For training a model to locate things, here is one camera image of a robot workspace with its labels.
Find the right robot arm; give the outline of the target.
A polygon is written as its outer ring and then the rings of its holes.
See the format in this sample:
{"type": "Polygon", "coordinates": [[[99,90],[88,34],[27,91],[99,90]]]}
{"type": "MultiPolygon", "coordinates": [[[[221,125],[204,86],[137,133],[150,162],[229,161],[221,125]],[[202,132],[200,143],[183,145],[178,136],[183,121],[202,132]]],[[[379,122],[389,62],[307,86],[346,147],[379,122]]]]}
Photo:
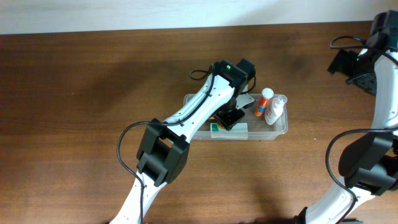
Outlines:
{"type": "Polygon", "coordinates": [[[346,223],[362,203],[397,190],[397,11],[373,19],[369,39],[359,45],[337,46],[328,72],[347,76],[376,97],[369,129],[352,129],[335,136],[325,154],[325,165],[334,184],[315,204],[305,207],[293,223],[346,223]]]}

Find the white green medicine box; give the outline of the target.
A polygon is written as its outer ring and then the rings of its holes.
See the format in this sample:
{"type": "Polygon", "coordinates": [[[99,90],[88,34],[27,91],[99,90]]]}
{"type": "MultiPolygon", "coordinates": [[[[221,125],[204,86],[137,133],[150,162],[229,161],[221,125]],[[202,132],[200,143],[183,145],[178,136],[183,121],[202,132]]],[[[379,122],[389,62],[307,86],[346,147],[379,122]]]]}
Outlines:
{"type": "Polygon", "coordinates": [[[217,123],[211,123],[210,135],[212,139],[246,140],[248,138],[248,125],[246,123],[238,123],[227,131],[217,123]]]}

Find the white spray bottle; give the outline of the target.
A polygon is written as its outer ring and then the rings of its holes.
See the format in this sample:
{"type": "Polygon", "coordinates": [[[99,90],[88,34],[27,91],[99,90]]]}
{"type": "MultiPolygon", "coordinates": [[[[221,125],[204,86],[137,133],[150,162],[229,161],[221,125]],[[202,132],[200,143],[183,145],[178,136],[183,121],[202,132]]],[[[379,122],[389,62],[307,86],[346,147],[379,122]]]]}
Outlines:
{"type": "Polygon", "coordinates": [[[285,95],[279,95],[271,101],[271,104],[267,107],[264,116],[268,125],[272,126],[279,119],[284,111],[286,102],[287,97],[285,95]]]}

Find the dark bottle white cap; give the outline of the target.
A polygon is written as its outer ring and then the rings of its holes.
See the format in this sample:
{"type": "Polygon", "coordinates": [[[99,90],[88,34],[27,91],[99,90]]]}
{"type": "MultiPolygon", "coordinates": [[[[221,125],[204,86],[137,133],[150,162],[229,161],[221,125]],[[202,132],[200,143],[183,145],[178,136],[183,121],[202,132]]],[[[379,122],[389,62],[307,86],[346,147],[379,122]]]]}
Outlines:
{"type": "Polygon", "coordinates": [[[211,117],[209,117],[209,118],[207,119],[207,122],[208,122],[208,123],[215,123],[215,122],[216,122],[216,119],[215,119],[213,116],[211,116],[211,117]]]}

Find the orange tube white cap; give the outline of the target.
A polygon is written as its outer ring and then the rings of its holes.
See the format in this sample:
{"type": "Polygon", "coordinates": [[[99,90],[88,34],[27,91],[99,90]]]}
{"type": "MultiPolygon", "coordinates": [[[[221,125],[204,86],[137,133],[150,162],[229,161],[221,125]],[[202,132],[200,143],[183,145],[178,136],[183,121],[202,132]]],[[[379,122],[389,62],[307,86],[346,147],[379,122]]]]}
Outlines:
{"type": "Polygon", "coordinates": [[[259,105],[254,111],[254,114],[257,117],[261,117],[264,114],[271,98],[274,96],[274,91],[271,88],[265,88],[262,90],[261,94],[262,96],[259,100],[259,105]]]}

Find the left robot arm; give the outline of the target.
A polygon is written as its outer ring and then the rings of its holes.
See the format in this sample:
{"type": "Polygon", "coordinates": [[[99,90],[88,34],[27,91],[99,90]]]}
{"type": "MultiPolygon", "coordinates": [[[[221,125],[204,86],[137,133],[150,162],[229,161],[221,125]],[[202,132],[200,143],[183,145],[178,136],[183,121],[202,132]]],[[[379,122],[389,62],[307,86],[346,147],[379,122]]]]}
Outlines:
{"type": "Polygon", "coordinates": [[[254,65],[245,59],[236,65],[215,62],[205,71],[205,84],[186,105],[164,121],[144,122],[137,170],[128,169],[135,181],[112,223],[143,223],[157,194],[185,167],[190,141],[199,128],[213,118],[229,131],[244,118],[243,109],[254,103],[246,85],[255,78],[254,65]]]}

